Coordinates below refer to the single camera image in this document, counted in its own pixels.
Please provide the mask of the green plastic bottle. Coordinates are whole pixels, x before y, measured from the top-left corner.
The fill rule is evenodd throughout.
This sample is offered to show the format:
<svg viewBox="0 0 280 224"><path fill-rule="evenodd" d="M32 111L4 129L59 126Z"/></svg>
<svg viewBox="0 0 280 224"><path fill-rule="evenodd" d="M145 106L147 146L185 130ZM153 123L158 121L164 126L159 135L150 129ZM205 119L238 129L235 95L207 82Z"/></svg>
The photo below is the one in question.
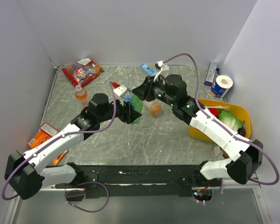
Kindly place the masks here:
<svg viewBox="0 0 280 224"><path fill-rule="evenodd" d="M132 95L130 103L135 111L142 112L143 102L136 95Z"/></svg>

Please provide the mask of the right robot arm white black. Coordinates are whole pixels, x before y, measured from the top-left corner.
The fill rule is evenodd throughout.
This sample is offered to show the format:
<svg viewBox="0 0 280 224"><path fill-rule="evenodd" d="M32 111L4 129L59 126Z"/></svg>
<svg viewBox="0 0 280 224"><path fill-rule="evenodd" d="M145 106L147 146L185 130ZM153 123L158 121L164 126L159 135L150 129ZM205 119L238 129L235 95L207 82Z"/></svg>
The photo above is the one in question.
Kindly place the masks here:
<svg viewBox="0 0 280 224"><path fill-rule="evenodd" d="M259 168L262 155L251 141L223 124L208 108L188 95L187 84L177 74L154 80L147 76L132 90L140 100L159 100L172 108L173 114L191 127L208 136L229 156L220 161L205 161L195 173L195 182L205 186L212 179L231 178L246 184Z"/></svg>

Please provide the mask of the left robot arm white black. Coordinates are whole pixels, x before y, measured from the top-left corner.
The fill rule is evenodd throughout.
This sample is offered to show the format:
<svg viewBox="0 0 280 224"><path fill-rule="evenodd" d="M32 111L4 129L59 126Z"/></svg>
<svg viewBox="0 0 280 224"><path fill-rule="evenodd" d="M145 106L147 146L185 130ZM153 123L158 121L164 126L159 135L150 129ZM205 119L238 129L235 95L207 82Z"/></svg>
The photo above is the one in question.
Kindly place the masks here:
<svg viewBox="0 0 280 224"><path fill-rule="evenodd" d="M21 154L18 151L9 155L4 178L5 185L10 185L17 196L26 200L40 189L68 183L77 188L83 182L83 174L75 164L59 167L47 166L65 150L89 138L95 133L105 131L100 128L102 122L112 124L115 118L131 124L141 117L142 109L130 101L113 99L97 93L63 130L41 145Z"/></svg>

